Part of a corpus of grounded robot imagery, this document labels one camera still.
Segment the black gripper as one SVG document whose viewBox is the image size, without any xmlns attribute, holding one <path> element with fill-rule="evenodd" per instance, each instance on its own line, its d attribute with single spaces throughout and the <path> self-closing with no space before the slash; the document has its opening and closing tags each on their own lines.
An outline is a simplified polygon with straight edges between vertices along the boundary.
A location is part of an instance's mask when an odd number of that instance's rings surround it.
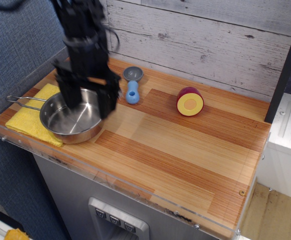
<svg viewBox="0 0 291 240">
<path fill-rule="evenodd" d="M 120 77 L 108 66 L 109 55 L 106 35 L 93 37 L 63 37 L 69 62 L 55 61 L 57 83 L 68 108 L 76 108 L 82 101 L 81 87 L 90 86 L 88 78 L 103 79 L 105 88 L 100 87 L 97 93 L 98 108 L 101 119 L 116 109 L 119 97 Z"/>
</svg>

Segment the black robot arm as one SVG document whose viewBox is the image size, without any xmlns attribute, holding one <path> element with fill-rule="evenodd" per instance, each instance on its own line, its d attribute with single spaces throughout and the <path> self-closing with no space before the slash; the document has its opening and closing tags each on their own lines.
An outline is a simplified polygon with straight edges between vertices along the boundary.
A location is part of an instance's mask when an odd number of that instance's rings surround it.
<svg viewBox="0 0 291 240">
<path fill-rule="evenodd" d="M 116 108 L 121 77 L 108 66 L 104 8 L 98 0 L 54 0 L 52 5 L 69 55 L 69 61 L 53 64 L 65 104 L 74 109 L 83 100 L 81 90 L 92 90 L 97 94 L 100 118 L 105 119 Z"/>
</svg>

